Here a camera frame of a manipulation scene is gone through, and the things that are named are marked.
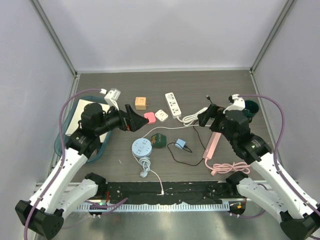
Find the round blue power socket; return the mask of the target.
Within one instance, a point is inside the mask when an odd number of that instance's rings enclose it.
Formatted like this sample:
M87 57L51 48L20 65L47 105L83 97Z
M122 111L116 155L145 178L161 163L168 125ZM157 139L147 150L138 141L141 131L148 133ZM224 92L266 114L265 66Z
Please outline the round blue power socket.
M151 170L150 155L152 153L151 141L146 138L136 139L131 146L131 152L138 164L142 167L140 176L146 178Z

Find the pink power strip with cable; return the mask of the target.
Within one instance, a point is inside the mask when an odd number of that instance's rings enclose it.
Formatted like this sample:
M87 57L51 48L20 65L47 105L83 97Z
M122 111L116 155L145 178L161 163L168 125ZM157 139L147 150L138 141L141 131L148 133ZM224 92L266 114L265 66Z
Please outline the pink power strip with cable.
M206 149L203 153L204 165L210 170L210 174L215 176L217 174L229 174L234 172L243 172L245 174L249 174L251 172L250 166L243 162L233 162L230 163L214 163L212 166L208 165L208 161L211 160L214 156L216 148L218 146L219 140L221 138L221 133L213 132Z

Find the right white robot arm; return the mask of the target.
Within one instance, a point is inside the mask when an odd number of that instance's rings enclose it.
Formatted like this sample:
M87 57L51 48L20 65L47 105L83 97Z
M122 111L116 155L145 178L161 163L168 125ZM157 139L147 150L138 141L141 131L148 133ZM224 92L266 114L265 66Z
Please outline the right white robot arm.
M249 198L272 215L291 240L306 240L320 228L320 205L310 197L274 159L270 146L251 132L250 121L241 110L225 110L215 104L198 114L199 125L222 134L235 154L272 187L272 192L253 181L246 173L237 171L226 179L226 193L233 198Z

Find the white power strip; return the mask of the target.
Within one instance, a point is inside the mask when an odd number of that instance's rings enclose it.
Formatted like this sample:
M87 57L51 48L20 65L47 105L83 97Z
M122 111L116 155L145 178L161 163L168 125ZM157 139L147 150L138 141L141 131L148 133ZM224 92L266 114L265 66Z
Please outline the white power strip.
M174 93L168 92L164 96L165 96L165 100L166 100L166 103L169 107L172 118L173 119L180 118L182 112L181 112L180 106L178 105L178 102L177 102L177 99L176 99Z

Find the blue plug adapter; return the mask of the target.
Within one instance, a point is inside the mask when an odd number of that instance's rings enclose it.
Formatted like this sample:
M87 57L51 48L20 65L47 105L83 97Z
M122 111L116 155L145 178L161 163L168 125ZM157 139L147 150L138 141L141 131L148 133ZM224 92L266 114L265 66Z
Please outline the blue plug adapter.
M178 149L181 149L183 150L186 146L186 142L180 138L178 138L176 141L175 141L175 144L174 146Z

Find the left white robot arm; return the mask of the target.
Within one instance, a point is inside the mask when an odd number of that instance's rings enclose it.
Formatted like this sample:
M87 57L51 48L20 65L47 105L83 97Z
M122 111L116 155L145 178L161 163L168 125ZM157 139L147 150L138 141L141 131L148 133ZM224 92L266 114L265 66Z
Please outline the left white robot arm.
M112 106L104 111L96 102L84 107L78 127L64 146L58 164L29 200L19 200L15 206L25 230L32 230L51 240L74 208L89 198L100 200L106 195L106 179L95 173L87 174L80 185L68 194L64 194L64 191L98 149L101 135L116 128L135 132L149 123L147 118L135 113L129 104L125 105L125 109L122 111Z

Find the white square plug adapter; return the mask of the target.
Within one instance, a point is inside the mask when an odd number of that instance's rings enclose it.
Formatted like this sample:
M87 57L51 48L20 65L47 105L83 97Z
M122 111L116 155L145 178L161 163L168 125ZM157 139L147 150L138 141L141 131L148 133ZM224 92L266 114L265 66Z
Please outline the white square plug adapter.
M154 115L160 122L166 121L169 117L169 115L162 109L159 109Z

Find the pink square plug adapter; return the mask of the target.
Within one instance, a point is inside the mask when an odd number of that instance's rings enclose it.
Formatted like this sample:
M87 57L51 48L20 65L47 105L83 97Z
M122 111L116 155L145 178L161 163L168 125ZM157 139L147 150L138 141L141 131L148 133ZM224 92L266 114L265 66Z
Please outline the pink square plug adapter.
M146 112L144 117L148 119L148 124L154 124L157 120L154 112Z

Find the dark green cube socket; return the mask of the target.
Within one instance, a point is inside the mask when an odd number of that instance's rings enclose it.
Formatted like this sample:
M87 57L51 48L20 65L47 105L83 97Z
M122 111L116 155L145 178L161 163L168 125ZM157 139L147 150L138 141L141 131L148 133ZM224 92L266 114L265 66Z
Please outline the dark green cube socket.
M161 133L156 133L150 137L151 146L162 149L167 145L167 137Z

